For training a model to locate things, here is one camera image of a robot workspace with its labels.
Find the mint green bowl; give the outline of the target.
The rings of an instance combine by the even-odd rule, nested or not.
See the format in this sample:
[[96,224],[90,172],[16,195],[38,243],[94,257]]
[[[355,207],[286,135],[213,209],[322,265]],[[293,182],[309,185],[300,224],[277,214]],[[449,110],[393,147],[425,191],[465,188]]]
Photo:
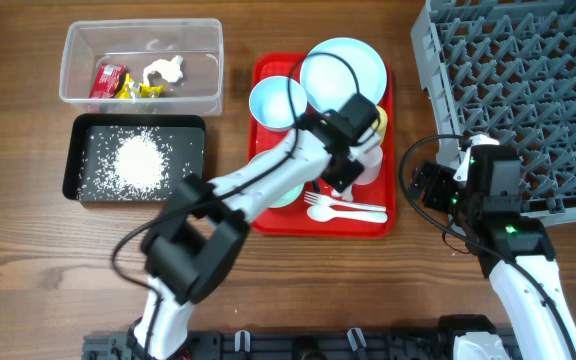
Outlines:
[[[262,158],[264,156],[264,154],[267,152],[269,152],[269,151],[262,151],[262,152],[256,154],[255,156],[253,156],[252,159],[249,160],[249,164],[253,163],[257,159]],[[299,198],[299,196],[302,194],[303,190],[304,190],[304,184],[296,186],[295,188],[293,188],[289,192],[285,193],[277,201],[275,201],[274,203],[269,205],[269,208],[277,209],[277,208],[283,208],[283,207],[290,205],[291,203],[295,202]]]

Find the white tissue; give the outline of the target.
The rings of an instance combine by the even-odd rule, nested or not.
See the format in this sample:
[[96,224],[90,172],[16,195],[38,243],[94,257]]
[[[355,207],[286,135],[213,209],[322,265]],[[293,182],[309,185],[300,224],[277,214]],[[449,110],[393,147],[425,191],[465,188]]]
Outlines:
[[176,83],[183,78],[181,65],[183,57],[174,56],[171,60],[158,59],[143,70],[143,83],[150,86],[150,76],[158,73],[166,82]]

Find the yellow snack wrapper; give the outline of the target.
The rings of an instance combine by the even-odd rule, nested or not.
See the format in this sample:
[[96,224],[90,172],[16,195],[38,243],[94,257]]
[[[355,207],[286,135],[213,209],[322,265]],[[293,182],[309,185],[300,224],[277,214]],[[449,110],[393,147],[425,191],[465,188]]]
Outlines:
[[148,86],[138,83],[129,73],[125,73],[120,76],[119,86],[114,97],[118,99],[158,98],[165,89],[165,86]]

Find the white napkin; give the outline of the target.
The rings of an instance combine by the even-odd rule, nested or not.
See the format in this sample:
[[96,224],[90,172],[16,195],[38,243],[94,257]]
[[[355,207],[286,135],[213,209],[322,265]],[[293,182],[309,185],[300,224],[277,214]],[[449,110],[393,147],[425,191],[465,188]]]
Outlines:
[[344,191],[338,192],[337,190],[333,189],[331,191],[331,197],[340,199],[342,201],[353,202],[354,196],[352,193],[353,187],[349,185]]

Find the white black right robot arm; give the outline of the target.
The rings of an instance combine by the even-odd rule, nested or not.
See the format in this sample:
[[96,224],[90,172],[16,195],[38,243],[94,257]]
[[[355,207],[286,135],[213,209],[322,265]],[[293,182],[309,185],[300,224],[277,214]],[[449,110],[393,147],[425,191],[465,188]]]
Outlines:
[[423,162],[410,178],[399,166],[406,201],[475,256],[500,299],[525,359],[576,359],[576,326],[556,252],[542,222],[522,215],[521,160],[487,135],[454,136],[457,168]]

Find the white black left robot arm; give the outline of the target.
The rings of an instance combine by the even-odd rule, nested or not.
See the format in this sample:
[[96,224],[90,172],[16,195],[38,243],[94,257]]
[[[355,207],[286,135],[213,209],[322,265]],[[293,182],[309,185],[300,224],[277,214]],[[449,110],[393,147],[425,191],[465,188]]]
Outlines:
[[274,148],[208,182],[182,180],[160,214],[142,226],[149,297],[132,330],[143,359],[169,359],[187,339],[194,307],[225,279],[251,224],[298,185],[324,180],[341,192],[379,143],[376,106],[352,95],[340,110],[303,114]]

